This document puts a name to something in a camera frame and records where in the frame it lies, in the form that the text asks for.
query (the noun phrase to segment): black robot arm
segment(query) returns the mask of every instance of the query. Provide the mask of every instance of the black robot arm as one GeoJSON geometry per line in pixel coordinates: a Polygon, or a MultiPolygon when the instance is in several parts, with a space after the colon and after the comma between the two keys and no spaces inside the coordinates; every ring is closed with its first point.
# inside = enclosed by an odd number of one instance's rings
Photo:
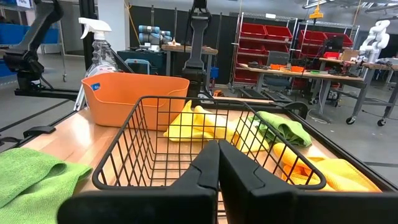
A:
{"type": "Polygon", "coordinates": [[[42,2],[35,0],[36,18],[23,40],[8,49],[4,54],[4,61],[12,72],[17,72],[19,88],[31,90],[40,88],[37,83],[44,71],[38,62],[37,49],[44,40],[50,26],[61,19],[63,10],[57,0],[42,2]]]}

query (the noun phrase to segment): blue label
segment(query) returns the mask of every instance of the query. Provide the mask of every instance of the blue label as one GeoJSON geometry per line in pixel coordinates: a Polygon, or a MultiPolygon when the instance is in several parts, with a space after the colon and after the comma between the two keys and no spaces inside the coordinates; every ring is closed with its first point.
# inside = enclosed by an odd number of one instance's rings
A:
{"type": "Polygon", "coordinates": [[[99,83],[94,83],[91,85],[91,88],[93,89],[93,91],[99,90],[100,87],[101,87],[101,85],[99,83]]]}

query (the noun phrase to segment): caster wheel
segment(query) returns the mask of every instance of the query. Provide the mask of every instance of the caster wheel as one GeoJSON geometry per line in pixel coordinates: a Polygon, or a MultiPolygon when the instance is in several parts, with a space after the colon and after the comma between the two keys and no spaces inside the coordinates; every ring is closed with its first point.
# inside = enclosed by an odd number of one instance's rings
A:
{"type": "Polygon", "coordinates": [[[317,99],[312,99],[312,100],[309,100],[308,101],[308,104],[309,105],[315,105],[315,104],[317,104],[318,103],[318,100],[317,99]]]}
{"type": "Polygon", "coordinates": [[[347,120],[346,120],[346,123],[348,124],[348,125],[351,125],[351,124],[353,124],[355,122],[355,118],[347,118],[347,120]]]}
{"type": "Polygon", "coordinates": [[[380,119],[377,121],[377,125],[380,127],[383,127],[384,125],[386,125],[386,120],[385,119],[380,119]]]}

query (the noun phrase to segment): spray bottle trigger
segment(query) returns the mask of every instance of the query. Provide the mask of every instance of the spray bottle trigger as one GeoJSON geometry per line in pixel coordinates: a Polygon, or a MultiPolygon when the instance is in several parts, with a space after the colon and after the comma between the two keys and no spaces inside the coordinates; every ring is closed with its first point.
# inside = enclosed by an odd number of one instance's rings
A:
{"type": "Polygon", "coordinates": [[[83,32],[83,35],[81,35],[80,39],[84,39],[87,36],[88,30],[89,30],[88,25],[85,25],[85,30],[83,32]]]}

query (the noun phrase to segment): red storage bin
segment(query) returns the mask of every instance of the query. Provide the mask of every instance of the red storage bin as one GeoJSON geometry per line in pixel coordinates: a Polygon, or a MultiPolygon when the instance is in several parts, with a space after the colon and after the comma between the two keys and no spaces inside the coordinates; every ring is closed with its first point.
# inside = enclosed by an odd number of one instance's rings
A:
{"type": "Polygon", "coordinates": [[[306,44],[318,44],[318,45],[323,45],[323,41],[325,41],[327,38],[328,37],[323,32],[310,31],[310,30],[306,31],[305,37],[304,37],[304,30],[301,30],[300,35],[298,37],[300,44],[304,42],[306,44]]]}
{"type": "Polygon", "coordinates": [[[347,34],[338,34],[338,33],[329,33],[325,32],[325,35],[328,39],[334,37],[334,36],[343,36],[343,47],[352,47],[354,42],[348,37],[347,34]]]}
{"type": "Polygon", "coordinates": [[[301,52],[295,51],[296,57],[298,58],[302,58],[304,56],[307,57],[322,57],[321,55],[321,47],[308,47],[308,46],[303,46],[303,48],[301,49],[301,52]]]}
{"type": "Polygon", "coordinates": [[[250,72],[247,70],[235,70],[234,82],[257,83],[258,72],[250,72]]]}
{"type": "Polygon", "coordinates": [[[238,52],[249,54],[265,54],[266,50],[260,43],[240,41],[238,52]]]}
{"type": "Polygon", "coordinates": [[[265,39],[267,35],[266,29],[260,24],[243,23],[241,37],[252,37],[265,39]]]}
{"type": "Polygon", "coordinates": [[[264,48],[266,50],[266,55],[269,55],[270,51],[289,52],[289,49],[283,44],[266,44],[264,48]]]}
{"type": "Polygon", "coordinates": [[[293,38],[292,33],[287,27],[265,25],[264,28],[267,33],[266,39],[291,41],[293,38]]]}

